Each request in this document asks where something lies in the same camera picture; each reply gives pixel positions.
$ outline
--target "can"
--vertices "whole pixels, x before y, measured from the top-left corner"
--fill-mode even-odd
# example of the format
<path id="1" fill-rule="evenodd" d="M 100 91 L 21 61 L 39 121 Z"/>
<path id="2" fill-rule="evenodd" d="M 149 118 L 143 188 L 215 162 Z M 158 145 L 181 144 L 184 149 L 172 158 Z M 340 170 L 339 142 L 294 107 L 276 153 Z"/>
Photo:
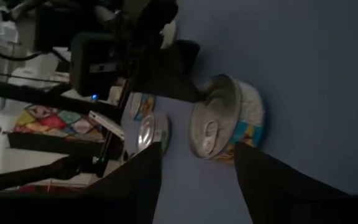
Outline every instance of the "can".
<path id="1" fill-rule="evenodd" d="M 190 148 L 202 159 L 234 162 L 234 145 L 258 146 L 264 107 L 250 84 L 216 75 L 204 86 L 206 101 L 196 103 L 190 119 Z"/>
<path id="2" fill-rule="evenodd" d="M 155 96 L 146 93 L 133 93 L 131 102 L 131 118 L 142 121 L 148 114 L 153 112 Z"/>
<path id="3" fill-rule="evenodd" d="M 143 151 L 153 142 L 161 142 L 162 151 L 168 148 L 170 141 L 170 122 L 165 114 L 151 113 L 140 123 L 137 148 Z"/>

